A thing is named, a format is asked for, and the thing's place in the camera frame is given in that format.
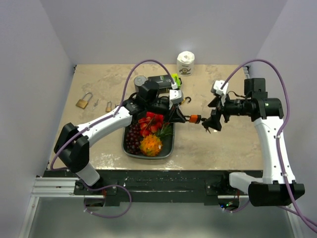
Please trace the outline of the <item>small brass padlock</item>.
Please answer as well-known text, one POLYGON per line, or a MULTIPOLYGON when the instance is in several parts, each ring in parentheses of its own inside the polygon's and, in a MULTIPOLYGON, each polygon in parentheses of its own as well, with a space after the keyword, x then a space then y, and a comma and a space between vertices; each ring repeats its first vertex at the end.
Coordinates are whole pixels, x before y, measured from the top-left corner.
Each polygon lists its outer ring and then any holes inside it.
POLYGON ((106 104, 106 109, 105 109, 105 112, 106 113, 109 113, 112 111, 112 102, 111 101, 108 101, 107 104, 106 104))

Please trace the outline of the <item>large brass padlock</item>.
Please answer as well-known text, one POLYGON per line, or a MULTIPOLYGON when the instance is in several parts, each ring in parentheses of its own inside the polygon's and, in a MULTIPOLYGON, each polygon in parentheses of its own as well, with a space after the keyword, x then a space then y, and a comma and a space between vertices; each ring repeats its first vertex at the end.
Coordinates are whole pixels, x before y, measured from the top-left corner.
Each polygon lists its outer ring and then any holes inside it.
POLYGON ((85 109, 89 103, 89 101, 92 99, 93 93, 87 92, 81 99, 79 99, 76 103, 76 107, 85 109))

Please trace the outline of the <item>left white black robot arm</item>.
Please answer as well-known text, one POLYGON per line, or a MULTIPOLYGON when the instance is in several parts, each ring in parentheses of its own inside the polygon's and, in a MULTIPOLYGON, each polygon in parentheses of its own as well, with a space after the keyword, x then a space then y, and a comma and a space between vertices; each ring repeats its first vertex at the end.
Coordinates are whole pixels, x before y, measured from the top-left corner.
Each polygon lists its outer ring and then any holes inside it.
POLYGON ((85 189, 98 194, 103 188, 100 174, 91 165, 90 147, 108 134, 129 126, 142 114, 151 112, 163 116, 164 122, 184 123, 179 109, 184 95, 180 89, 170 89, 168 96, 159 96, 159 85, 146 81, 111 112, 84 124, 66 124, 57 139, 53 151, 72 173, 85 183, 85 189))

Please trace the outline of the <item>yellow black padlock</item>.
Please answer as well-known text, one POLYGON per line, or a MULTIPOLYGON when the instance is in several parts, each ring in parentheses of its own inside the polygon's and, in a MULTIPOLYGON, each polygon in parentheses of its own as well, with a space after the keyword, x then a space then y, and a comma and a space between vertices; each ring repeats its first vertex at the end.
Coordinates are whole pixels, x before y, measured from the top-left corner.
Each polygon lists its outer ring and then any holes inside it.
POLYGON ((192 101, 191 97, 185 97, 181 104, 190 103, 192 101))

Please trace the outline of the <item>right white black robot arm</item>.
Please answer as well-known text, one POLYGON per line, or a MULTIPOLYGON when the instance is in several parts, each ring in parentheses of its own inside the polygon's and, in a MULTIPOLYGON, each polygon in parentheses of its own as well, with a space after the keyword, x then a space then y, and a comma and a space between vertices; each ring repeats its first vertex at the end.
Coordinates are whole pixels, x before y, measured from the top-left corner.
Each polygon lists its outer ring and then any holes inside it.
POLYGON ((278 98, 269 98, 265 79, 251 78, 244 81, 244 98, 230 99, 228 85, 215 81, 211 92, 215 98, 209 103, 211 116, 202 125, 206 130, 221 131, 220 119, 229 122, 231 116, 249 116, 257 131, 262 159, 263 176, 255 178, 245 172, 232 172, 220 184, 223 193, 240 190, 249 196, 253 206, 288 206, 292 200, 304 195, 305 187, 297 183, 290 167, 282 127, 283 108, 278 98))

